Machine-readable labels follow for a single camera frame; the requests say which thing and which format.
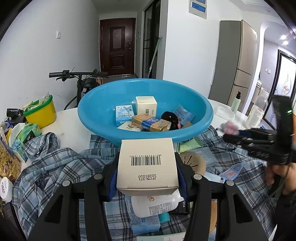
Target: barcode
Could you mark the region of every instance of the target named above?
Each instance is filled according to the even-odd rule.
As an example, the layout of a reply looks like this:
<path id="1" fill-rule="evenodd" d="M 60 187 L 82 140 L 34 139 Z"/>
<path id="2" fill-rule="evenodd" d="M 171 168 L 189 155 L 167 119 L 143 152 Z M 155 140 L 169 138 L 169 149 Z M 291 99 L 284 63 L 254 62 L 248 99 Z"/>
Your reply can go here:
<path id="1" fill-rule="evenodd" d="M 155 166 L 160 165 L 161 155 L 131 156 L 131 166 Z"/>

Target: floor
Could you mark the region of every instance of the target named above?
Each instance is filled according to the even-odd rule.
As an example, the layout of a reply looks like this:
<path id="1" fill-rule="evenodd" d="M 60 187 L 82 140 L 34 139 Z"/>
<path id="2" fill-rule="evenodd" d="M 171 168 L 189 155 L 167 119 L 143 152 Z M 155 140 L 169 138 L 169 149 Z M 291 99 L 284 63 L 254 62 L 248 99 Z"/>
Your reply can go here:
<path id="1" fill-rule="evenodd" d="M 110 83 L 116 80 L 126 80 L 126 79 L 137 79 L 138 77 L 133 74 L 121 74 L 121 75 L 112 75 L 108 78 L 103 78 L 103 83 Z"/>

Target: green package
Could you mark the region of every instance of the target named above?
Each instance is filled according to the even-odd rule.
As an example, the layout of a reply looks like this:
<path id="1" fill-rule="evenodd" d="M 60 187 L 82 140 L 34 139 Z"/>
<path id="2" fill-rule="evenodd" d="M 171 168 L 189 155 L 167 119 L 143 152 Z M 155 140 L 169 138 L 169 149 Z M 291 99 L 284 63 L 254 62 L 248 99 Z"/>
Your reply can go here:
<path id="1" fill-rule="evenodd" d="M 28 157 L 26 153 L 23 151 L 23 146 L 28 141 L 40 135 L 41 130 L 39 129 L 37 124 L 27 124 L 15 138 L 12 144 L 12 149 L 19 153 L 19 155 L 22 157 L 24 161 L 27 161 Z"/>

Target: glass door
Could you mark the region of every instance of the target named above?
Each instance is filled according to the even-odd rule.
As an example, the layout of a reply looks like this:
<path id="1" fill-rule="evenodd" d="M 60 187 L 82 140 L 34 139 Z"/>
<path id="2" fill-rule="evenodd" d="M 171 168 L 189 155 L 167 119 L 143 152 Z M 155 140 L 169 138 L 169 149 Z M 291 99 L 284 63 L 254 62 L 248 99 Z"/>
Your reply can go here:
<path id="1" fill-rule="evenodd" d="M 143 44 L 143 78 L 148 77 L 155 47 L 159 38 L 160 3 L 155 0 L 145 11 L 144 44 Z M 152 71 L 149 78 L 156 78 L 157 54 L 153 61 Z"/>
<path id="2" fill-rule="evenodd" d="M 294 103 L 295 96 L 296 59 L 279 50 L 275 80 L 268 98 L 268 107 L 264 114 L 264 121 L 276 129 L 276 115 L 273 110 L 271 95 L 287 96 Z"/>

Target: yellow bucket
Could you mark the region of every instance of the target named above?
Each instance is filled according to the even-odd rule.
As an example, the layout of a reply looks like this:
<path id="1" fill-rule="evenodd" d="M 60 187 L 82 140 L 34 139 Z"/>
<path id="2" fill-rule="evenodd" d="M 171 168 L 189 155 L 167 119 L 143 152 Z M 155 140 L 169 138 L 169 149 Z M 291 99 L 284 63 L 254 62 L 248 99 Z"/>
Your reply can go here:
<path id="1" fill-rule="evenodd" d="M 31 105 L 38 105 L 39 100 L 35 101 Z M 56 119 L 56 110 L 54 108 L 54 102 L 52 100 L 52 95 L 49 96 L 49 100 L 43 104 L 37 106 L 36 108 L 29 110 L 28 108 L 24 111 L 24 117 L 26 117 L 29 123 L 35 123 L 39 128 L 50 125 Z"/>

